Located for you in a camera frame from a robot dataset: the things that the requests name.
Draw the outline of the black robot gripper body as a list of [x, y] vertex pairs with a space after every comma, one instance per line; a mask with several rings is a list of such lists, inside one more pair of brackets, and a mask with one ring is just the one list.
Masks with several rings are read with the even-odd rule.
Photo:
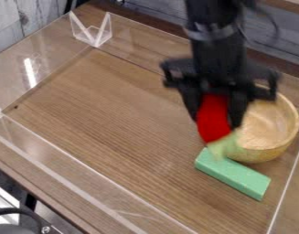
[[168, 89], [228, 95], [233, 90], [244, 92], [252, 101], [273, 101], [277, 96], [279, 73], [247, 60], [228, 72], [197, 70], [191, 58], [171, 58], [160, 63], [164, 86]]

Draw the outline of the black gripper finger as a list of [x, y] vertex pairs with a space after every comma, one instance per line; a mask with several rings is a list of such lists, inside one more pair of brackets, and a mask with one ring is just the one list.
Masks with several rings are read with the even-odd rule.
[[231, 126], [237, 128], [241, 125], [243, 117], [252, 101], [251, 93], [244, 90], [232, 89], [228, 99], [228, 117]]
[[184, 107], [191, 116], [191, 119], [196, 121], [196, 114], [203, 100], [203, 92], [199, 87], [181, 84], [177, 87], [177, 92], [180, 94]]

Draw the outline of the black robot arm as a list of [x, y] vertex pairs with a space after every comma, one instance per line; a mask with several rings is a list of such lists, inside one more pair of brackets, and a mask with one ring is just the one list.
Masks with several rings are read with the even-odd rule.
[[160, 63], [164, 86], [177, 90], [188, 114], [196, 117], [204, 97], [227, 99], [227, 124], [240, 126], [249, 103], [272, 101], [280, 74], [247, 57], [243, 10], [264, 11], [256, 0], [184, 0], [184, 32], [192, 55]]

